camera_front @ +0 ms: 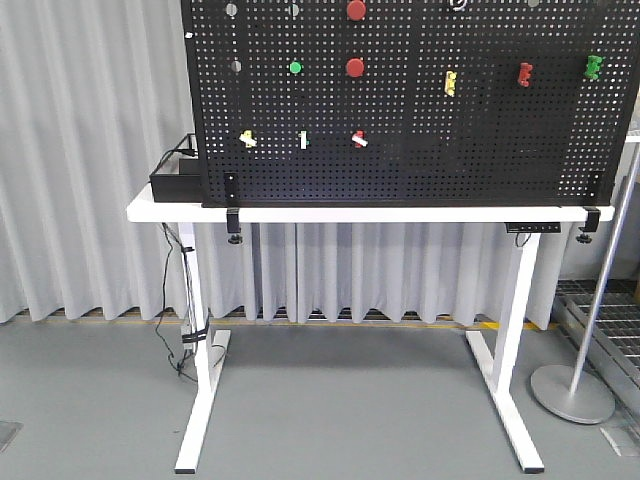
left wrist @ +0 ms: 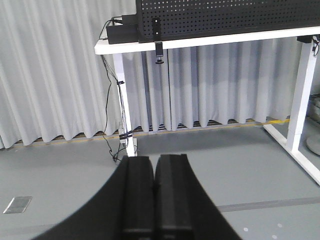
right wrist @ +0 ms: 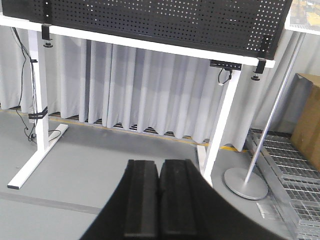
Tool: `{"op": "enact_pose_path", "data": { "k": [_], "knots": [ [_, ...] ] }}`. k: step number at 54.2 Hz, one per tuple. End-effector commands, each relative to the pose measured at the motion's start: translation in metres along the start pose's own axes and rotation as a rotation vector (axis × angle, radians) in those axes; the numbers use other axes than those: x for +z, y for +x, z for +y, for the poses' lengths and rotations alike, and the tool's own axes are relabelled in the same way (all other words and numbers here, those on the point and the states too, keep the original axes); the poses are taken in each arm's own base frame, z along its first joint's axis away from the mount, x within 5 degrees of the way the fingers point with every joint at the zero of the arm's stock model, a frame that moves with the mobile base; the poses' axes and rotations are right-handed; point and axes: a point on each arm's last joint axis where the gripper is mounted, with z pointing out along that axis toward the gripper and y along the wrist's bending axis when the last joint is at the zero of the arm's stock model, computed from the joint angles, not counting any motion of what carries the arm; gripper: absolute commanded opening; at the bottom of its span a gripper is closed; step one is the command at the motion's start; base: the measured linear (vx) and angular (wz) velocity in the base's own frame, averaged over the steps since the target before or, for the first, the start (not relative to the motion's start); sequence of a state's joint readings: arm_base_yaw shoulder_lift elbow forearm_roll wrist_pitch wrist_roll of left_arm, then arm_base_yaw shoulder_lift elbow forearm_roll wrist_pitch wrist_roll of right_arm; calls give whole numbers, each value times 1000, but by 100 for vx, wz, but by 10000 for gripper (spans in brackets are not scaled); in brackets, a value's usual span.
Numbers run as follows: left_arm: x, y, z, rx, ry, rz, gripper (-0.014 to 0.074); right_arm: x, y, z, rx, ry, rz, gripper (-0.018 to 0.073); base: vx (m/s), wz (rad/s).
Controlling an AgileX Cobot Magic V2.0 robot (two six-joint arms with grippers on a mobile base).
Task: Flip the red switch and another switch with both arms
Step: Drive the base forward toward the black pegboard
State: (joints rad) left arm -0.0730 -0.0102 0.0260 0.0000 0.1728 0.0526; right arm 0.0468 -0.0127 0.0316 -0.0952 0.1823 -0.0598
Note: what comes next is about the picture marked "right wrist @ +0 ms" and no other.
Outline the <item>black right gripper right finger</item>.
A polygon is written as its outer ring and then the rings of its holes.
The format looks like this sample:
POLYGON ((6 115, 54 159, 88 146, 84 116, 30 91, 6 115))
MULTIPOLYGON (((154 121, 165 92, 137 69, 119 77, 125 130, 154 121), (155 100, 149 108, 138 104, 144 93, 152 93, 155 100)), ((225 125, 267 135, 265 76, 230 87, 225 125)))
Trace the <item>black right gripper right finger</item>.
POLYGON ((189 159, 165 160, 159 187, 162 240, 281 239, 227 202, 189 159))

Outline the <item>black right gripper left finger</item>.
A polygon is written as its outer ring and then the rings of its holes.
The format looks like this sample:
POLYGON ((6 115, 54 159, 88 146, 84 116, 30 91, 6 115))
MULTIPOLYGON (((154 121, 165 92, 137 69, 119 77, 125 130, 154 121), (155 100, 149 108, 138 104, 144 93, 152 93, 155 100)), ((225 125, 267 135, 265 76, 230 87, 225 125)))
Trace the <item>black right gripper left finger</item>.
POLYGON ((130 159, 112 196, 82 240, 155 240, 158 171, 154 161, 130 159))

